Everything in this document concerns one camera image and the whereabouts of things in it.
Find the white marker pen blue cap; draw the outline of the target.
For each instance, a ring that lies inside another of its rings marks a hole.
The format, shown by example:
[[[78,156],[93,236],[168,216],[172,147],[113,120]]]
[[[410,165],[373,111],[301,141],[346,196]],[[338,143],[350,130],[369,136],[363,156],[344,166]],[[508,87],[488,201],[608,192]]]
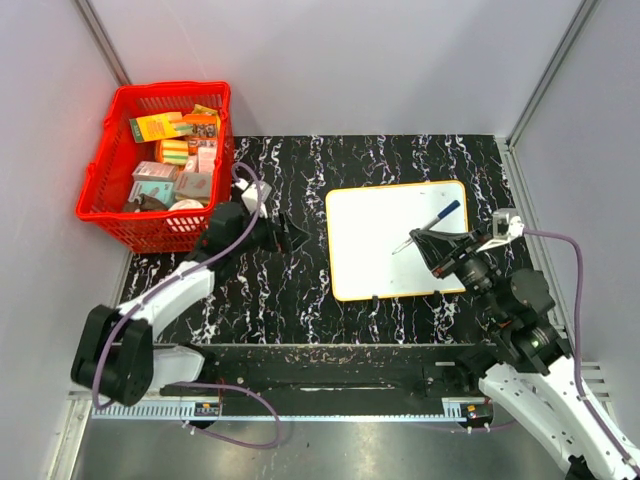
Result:
[[[441,210],[434,218],[432,218],[429,222],[427,222],[423,227],[420,228],[420,231],[428,231],[438,223],[440,223],[444,218],[454,212],[457,208],[460,207],[460,202],[458,200],[452,201],[449,205],[447,205],[443,210]],[[396,255],[407,248],[409,245],[413,243],[411,237],[401,243],[398,247],[396,247],[392,254]]]

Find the white board with orange frame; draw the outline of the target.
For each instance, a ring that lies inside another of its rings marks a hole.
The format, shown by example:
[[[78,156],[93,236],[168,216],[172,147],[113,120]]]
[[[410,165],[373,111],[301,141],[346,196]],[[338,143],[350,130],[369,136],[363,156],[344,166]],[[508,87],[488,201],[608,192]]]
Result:
[[[466,190],[457,180],[342,188],[325,197],[332,293],[341,302],[462,293],[457,278],[435,278],[417,247],[396,252],[409,232],[459,206],[437,231],[469,230]]]

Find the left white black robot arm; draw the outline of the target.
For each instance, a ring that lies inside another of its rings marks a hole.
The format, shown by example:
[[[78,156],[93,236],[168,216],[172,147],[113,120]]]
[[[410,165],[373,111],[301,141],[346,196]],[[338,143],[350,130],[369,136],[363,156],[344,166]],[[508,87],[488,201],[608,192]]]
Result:
[[[263,217],[236,202],[217,205],[193,250],[171,275],[128,302],[98,305],[89,312],[71,380],[124,406],[178,383],[195,395],[208,394],[217,381],[212,356],[191,344],[157,349],[156,340],[185,310],[212,294],[241,255],[256,249],[292,253],[309,238],[285,213]]]

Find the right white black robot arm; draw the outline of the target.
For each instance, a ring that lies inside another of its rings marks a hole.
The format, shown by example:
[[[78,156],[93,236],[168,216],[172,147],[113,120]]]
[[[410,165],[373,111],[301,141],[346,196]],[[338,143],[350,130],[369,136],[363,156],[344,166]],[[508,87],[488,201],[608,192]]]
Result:
[[[639,449],[601,406],[581,373],[579,342],[560,335],[549,313],[556,302],[539,270],[503,275],[485,255],[529,234],[496,236],[414,229],[410,238],[438,279],[456,277],[492,320],[490,342],[456,360],[456,387],[495,401],[520,424],[568,479],[636,479]]]

